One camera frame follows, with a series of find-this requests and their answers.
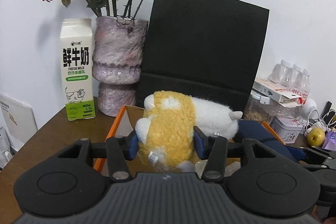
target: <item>white wall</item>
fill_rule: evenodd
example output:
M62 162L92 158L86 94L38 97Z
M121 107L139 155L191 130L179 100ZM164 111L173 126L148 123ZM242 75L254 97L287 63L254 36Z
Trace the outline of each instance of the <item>white wall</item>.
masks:
M152 1L144 1L139 18L149 19ZM283 58L311 70L311 97L319 109L327 100L336 104L336 0L242 1L270 9L258 74L267 76ZM119 0L120 10L125 3ZM64 106L57 56L61 22L94 19L85 5L73 0L66 9L60 1L0 0L0 92L31 105L38 128Z

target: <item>wooden table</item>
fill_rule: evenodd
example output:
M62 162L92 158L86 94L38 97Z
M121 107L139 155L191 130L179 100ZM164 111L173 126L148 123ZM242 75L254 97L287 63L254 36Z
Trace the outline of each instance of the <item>wooden table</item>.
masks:
M114 121L97 109L92 119L69 122L65 108L48 121L0 172L0 223L11 224L21 215L14 194L15 180L26 170L80 138L103 142Z

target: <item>black paper bag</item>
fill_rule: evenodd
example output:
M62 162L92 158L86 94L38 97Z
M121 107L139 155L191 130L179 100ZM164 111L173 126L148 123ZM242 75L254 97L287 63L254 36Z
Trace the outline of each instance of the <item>black paper bag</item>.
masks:
M137 106L155 91L173 90L243 111L268 14L240 0L154 0Z

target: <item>yellow pear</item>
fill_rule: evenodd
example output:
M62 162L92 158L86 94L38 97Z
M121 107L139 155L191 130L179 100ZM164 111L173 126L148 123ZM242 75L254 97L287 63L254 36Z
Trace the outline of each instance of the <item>yellow pear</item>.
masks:
M325 134L323 129L321 128L313 128L310 130L307 136L307 141L310 146L320 146L325 138Z

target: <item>yellow and white plush toy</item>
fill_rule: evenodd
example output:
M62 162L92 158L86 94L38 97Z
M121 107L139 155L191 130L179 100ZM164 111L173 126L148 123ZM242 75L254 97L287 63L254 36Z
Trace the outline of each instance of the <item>yellow and white plush toy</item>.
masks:
M135 131L140 157L160 171L194 171L193 126L205 135L232 138L238 130L241 111L173 91L159 91L146 97L144 117Z

